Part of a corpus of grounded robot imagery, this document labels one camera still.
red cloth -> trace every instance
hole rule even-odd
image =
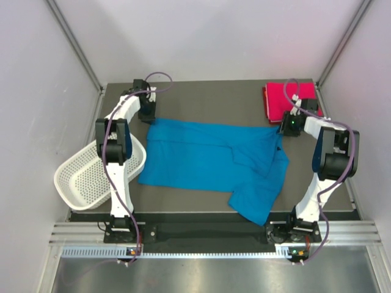
[[[284,83],[268,82],[266,84],[266,116],[271,123],[282,121],[283,113],[285,111],[292,110],[292,105],[286,99],[283,94]],[[297,86],[294,82],[289,83],[287,86],[288,96],[292,99],[292,96],[296,93]],[[312,82],[300,83],[300,99],[316,99],[315,86]],[[323,116],[322,110],[319,107],[319,116]]]

purple cable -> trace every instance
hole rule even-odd
[[[139,249],[140,249],[140,231],[139,231],[139,227],[137,225],[137,222],[136,222],[136,219],[134,218],[134,216],[132,215],[132,213],[130,212],[130,210],[128,209],[128,207],[126,206],[126,204],[122,201],[119,193],[117,192],[117,188],[113,182],[113,180],[110,178],[110,175],[108,173],[108,170],[107,170],[107,166],[106,166],[106,148],[107,148],[107,145],[108,145],[108,139],[109,139],[109,132],[110,132],[110,127],[111,127],[111,124],[112,124],[112,121],[113,121],[113,118],[115,116],[115,114],[119,111],[119,109],[123,106],[123,104],[128,100],[130,99],[132,96],[136,96],[136,95],[139,95],[140,93],[162,93],[162,92],[165,92],[169,89],[171,89],[171,87],[173,86],[173,80],[171,78],[171,76],[169,76],[167,73],[164,73],[164,72],[160,72],[160,71],[156,71],[156,72],[153,72],[151,74],[149,74],[146,78],[145,78],[145,81],[148,80],[148,78],[150,78],[151,76],[153,75],[156,75],[156,74],[162,74],[162,75],[165,75],[167,76],[169,79],[170,79],[170,86],[168,86],[168,88],[166,89],[162,89],[162,90],[140,90],[138,92],[134,92],[134,93],[131,93],[130,95],[128,95],[125,99],[123,99],[123,101],[121,102],[120,105],[118,105],[114,111],[112,112],[112,114],[110,115],[110,118],[109,118],[109,122],[108,122],[108,127],[107,127],[107,131],[104,135],[104,141],[103,141],[103,148],[102,148],[102,161],[103,161],[103,170],[104,170],[104,174],[106,175],[107,179],[109,180],[112,188],[115,190],[115,195],[117,196],[118,198],[118,201],[120,202],[120,204],[123,206],[123,208],[125,209],[125,211],[129,214],[130,218],[132,219],[132,222],[134,224],[134,228],[136,229],[136,253],[134,254],[133,258],[131,259],[131,261],[129,262],[129,264],[131,264],[132,262],[134,262],[136,260],[136,257],[139,253]],[[92,266],[91,268],[87,269],[85,272],[83,272],[82,274],[80,274],[80,276],[78,276],[75,280],[73,280],[72,282],[66,282],[64,280],[64,270],[62,270],[62,273],[61,273],[61,279],[62,279],[62,282],[64,283],[64,285],[66,286],[71,286],[73,284],[75,284],[77,281],[79,281],[80,279],[82,279],[85,275],[87,275],[89,272],[95,270],[97,267],[101,266],[102,264],[106,264],[106,263],[109,263],[109,262],[114,262],[116,260],[114,259],[105,259],[104,261],[101,261],[101,262],[98,262],[97,264],[95,264],[94,266]]]
[[[299,106],[295,105],[294,102],[292,102],[292,100],[289,98],[288,96],[288,93],[287,93],[287,85],[290,83],[290,82],[295,82],[298,86],[298,89],[296,90],[296,94],[299,95],[299,89],[300,89],[300,83],[297,79],[295,78],[289,78],[283,85],[283,93],[286,97],[286,99],[289,101],[289,103],[292,104],[293,107],[299,109],[301,112],[307,114],[308,116],[312,116],[312,117],[315,117],[315,118],[319,118],[319,119],[322,119],[322,117],[319,117],[307,110],[304,110],[302,108],[300,108]],[[325,194],[326,192],[330,191],[331,189],[333,189],[335,186],[337,186],[338,184],[340,184],[347,176],[348,172],[350,171],[350,168],[352,167],[353,165],[353,160],[354,160],[354,156],[356,155],[355,152],[356,152],[356,138],[354,136],[354,133],[353,133],[353,129],[351,129],[348,125],[344,124],[344,123],[341,123],[341,122],[337,122],[337,121],[332,121],[332,120],[325,120],[329,123],[332,123],[332,124],[335,124],[335,125],[338,125],[338,126],[341,126],[341,127],[344,127],[346,128],[348,131],[349,131],[349,137],[351,139],[351,143],[352,143],[352,154],[351,156],[349,157],[349,161],[348,161],[348,165],[346,166],[345,170],[343,171],[343,173],[341,174],[341,176],[338,178],[338,180],[336,180],[336,182],[334,182],[333,184],[331,184],[328,188],[324,189],[324,190],[321,190],[318,195],[316,196],[317,199],[318,199],[318,204],[319,204],[319,212],[320,212],[320,216],[322,217],[322,219],[326,222],[326,234],[324,235],[323,237],[323,240],[322,242],[320,243],[319,247],[314,251],[314,253],[312,255],[310,255],[310,257],[308,257],[305,261],[303,262],[297,262],[297,264],[307,264],[309,261],[311,261],[318,253],[319,251],[323,248],[323,246],[325,245],[326,241],[327,241],[327,238],[329,237],[329,232],[330,232],[330,223],[329,223],[329,219],[326,217],[326,215],[324,214],[323,212],[323,208],[322,208],[322,202],[321,202],[321,199],[320,199],[320,196],[322,194]]]

